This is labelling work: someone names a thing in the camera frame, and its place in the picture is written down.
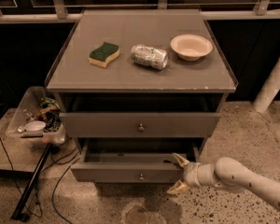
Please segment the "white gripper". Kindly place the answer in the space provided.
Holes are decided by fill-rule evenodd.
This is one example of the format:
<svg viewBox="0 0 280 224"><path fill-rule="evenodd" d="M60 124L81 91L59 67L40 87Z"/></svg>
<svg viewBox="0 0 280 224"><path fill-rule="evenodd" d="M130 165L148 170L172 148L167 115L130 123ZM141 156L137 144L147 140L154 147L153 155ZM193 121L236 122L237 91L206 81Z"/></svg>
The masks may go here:
<svg viewBox="0 0 280 224"><path fill-rule="evenodd" d="M198 169L200 164L198 162L189 162L183 156L173 153L174 158L178 164L184 168L184 181L178 180L173 186L168 188L167 193L176 195L189 190L189 187L198 188L201 183L198 178Z"/></svg>

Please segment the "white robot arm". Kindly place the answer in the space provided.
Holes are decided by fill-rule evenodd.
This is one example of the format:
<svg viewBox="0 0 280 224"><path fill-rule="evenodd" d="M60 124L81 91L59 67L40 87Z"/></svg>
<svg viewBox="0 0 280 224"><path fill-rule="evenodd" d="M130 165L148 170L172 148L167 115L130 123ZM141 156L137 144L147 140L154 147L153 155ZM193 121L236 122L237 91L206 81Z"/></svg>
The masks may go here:
<svg viewBox="0 0 280 224"><path fill-rule="evenodd" d="M183 179L177 180L167 190L168 194L175 195L199 187L233 193L246 189L280 212L280 183L252 172L237 160L223 157L204 164L188 161L177 153L173 156L183 169Z"/></svg>

